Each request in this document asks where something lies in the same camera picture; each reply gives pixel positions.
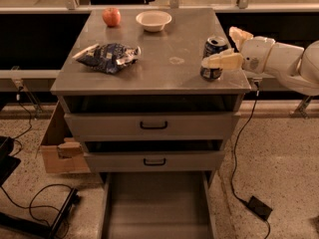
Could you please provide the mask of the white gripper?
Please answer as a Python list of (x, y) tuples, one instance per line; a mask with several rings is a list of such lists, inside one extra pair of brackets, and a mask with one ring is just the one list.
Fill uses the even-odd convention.
[(229, 28), (229, 36), (241, 54), (232, 48), (226, 49), (204, 58), (201, 65), (207, 69), (235, 70), (243, 64), (245, 71), (261, 74), (275, 40), (266, 37), (253, 38), (251, 33), (234, 26)]

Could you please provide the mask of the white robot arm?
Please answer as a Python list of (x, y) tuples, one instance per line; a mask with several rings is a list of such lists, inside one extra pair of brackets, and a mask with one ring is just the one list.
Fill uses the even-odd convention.
[(206, 69), (243, 69), (254, 74), (273, 76), (282, 86), (306, 96), (319, 95), (319, 42), (306, 49), (254, 36), (237, 27), (229, 29), (237, 51), (224, 51), (205, 57)]

